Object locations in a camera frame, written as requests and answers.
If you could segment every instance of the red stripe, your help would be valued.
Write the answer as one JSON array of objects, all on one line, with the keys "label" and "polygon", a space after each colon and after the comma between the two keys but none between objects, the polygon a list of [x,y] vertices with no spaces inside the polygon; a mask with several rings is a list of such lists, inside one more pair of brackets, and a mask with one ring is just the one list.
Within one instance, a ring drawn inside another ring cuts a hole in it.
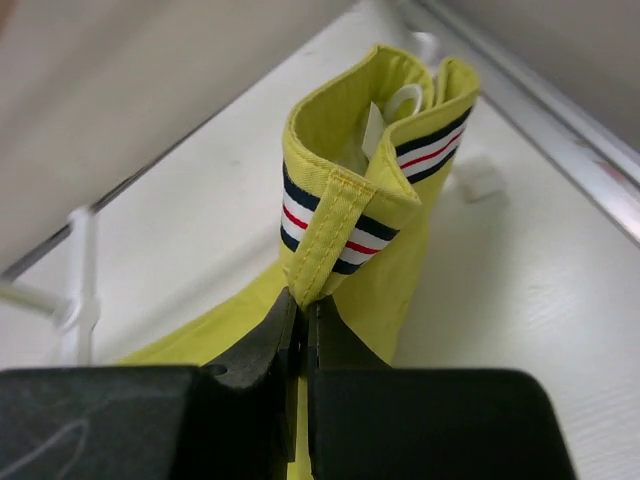
[{"label": "red stripe", "polygon": [[299,226],[300,228],[305,228],[305,229],[309,226],[306,223],[304,223],[302,220],[298,220],[296,217],[294,217],[293,213],[291,213],[289,210],[287,210],[287,207],[282,205],[282,208],[284,209],[284,214],[287,216],[287,218],[289,220],[291,220],[295,225]]},{"label": "red stripe", "polygon": [[355,250],[356,252],[366,253],[367,255],[373,255],[374,253],[378,253],[380,250],[376,250],[375,248],[365,247],[364,245],[360,245],[359,243],[353,243],[351,241],[347,241],[347,247],[351,250]]},{"label": "red stripe", "polygon": [[453,142],[455,142],[460,135],[462,135],[462,132],[460,132],[458,135],[456,135],[451,140],[449,140],[447,142],[447,144],[444,147],[442,147],[440,150],[437,150],[437,151],[435,151],[433,153],[430,153],[429,155],[425,155],[424,157],[415,158],[415,159],[411,160],[410,162],[405,163],[400,168],[404,169],[404,168],[410,167],[411,165],[415,165],[416,163],[420,163],[420,162],[423,162],[425,160],[429,160],[430,158],[433,158],[436,155],[441,154],[449,145],[451,145]]}]

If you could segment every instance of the white stripe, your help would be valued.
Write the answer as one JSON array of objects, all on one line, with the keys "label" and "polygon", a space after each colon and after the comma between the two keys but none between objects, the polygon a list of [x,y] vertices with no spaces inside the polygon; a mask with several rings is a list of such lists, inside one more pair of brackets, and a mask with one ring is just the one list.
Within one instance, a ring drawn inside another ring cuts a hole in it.
[{"label": "white stripe", "polygon": [[437,152],[442,147],[444,147],[447,143],[451,141],[459,133],[462,133],[465,127],[465,123],[456,128],[453,132],[449,133],[444,138],[437,140],[429,145],[425,145],[424,147],[416,148],[415,150],[411,150],[410,152],[404,153],[398,157],[398,165],[401,167],[416,158],[424,157],[426,155],[431,155],[433,152]]},{"label": "white stripe", "polygon": [[360,253],[360,252],[356,252],[355,250],[351,250],[349,247],[345,247],[344,250],[342,250],[342,253],[340,254],[340,260],[352,263],[354,265],[360,265],[366,262],[367,260],[369,260],[374,255],[375,253],[372,253],[372,254]]},{"label": "white stripe", "polygon": [[384,247],[389,245],[388,240],[382,240],[381,238],[375,237],[364,230],[360,230],[359,228],[355,228],[353,230],[349,237],[349,241],[375,250],[382,250]]},{"label": "white stripe", "polygon": [[290,237],[295,238],[296,240],[302,240],[302,235],[306,231],[304,228],[300,228],[284,214],[284,210],[282,211],[282,228],[284,231],[289,234]]},{"label": "white stripe", "polygon": [[289,196],[286,190],[284,191],[282,202],[284,203],[284,206],[287,207],[287,210],[291,212],[291,215],[309,225],[309,222],[311,222],[311,216],[313,215],[313,210],[309,210],[308,208],[300,205]]},{"label": "white stripe", "polygon": [[449,155],[454,149],[458,147],[458,145],[460,145],[461,140],[462,140],[462,137],[458,137],[458,139],[455,142],[453,142],[451,145],[449,145],[447,148],[445,148],[441,153],[439,153],[435,157],[430,158],[429,160],[423,160],[421,162],[415,163],[410,167],[403,168],[402,173],[404,173],[405,177],[410,177],[411,175],[415,175],[416,173],[423,172],[424,170],[427,170],[431,167],[438,165],[440,162],[442,162],[445,159],[447,155]]}]

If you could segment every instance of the yellow fabric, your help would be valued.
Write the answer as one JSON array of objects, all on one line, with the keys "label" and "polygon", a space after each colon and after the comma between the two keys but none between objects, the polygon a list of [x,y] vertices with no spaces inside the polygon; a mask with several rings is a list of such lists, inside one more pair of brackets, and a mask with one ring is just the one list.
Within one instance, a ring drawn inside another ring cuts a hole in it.
[{"label": "yellow fabric", "polygon": [[[384,108],[407,83],[424,88],[423,110],[402,118],[406,111],[400,109],[399,120],[384,132],[364,175],[342,166],[340,155],[369,103]],[[434,87],[415,57],[376,46],[361,63],[303,99],[285,127],[284,160],[292,181],[320,203],[297,250],[282,244],[280,261],[236,296],[123,363],[205,363],[255,327],[286,285],[303,307],[333,294],[345,322],[389,362],[422,267],[429,214],[452,164],[411,185],[397,165],[395,147],[458,118],[473,105],[478,89],[475,73],[459,59],[442,62]],[[334,273],[333,264],[360,214],[400,232],[354,274]],[[306,400],[302,379],[297,459],[290,465],[290,479],[312,478]]]}]

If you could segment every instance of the white label tag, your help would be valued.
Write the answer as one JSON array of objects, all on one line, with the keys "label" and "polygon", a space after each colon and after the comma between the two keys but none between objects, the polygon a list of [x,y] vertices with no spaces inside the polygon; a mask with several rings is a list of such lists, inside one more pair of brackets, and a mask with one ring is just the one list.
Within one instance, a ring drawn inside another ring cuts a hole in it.
[{"label": "white label tag", "polygon": [[373,157],[373,154],[376,152],[385,128],[387,128],[387,124],[382,118],[380,109],[375,103],[371,102],[367,128],[364,131],[364,138],[362,139],[362,151],[369,160],[371,160],[371,157]]}]

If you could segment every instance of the white shelf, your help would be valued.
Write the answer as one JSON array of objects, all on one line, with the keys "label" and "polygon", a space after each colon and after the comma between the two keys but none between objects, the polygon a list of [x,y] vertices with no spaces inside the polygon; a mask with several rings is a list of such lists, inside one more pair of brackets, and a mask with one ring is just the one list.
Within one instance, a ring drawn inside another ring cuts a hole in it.
[{"label": "white shelf", "polygon": [[[372,43],[404,41],[386,8],[360,3],[99,214],[98,361],[169,333],[277,258],[285,117]],[[447,183],[396,363],[527,370],[580,478],[637,478],[640,251],[484,101],[459,160],[480,150],[506,193],[466,204]],[[61,293],[66,243],[22,280]],[[0,329],[2,366],[44,364],[46,322],[3,309]]]}]

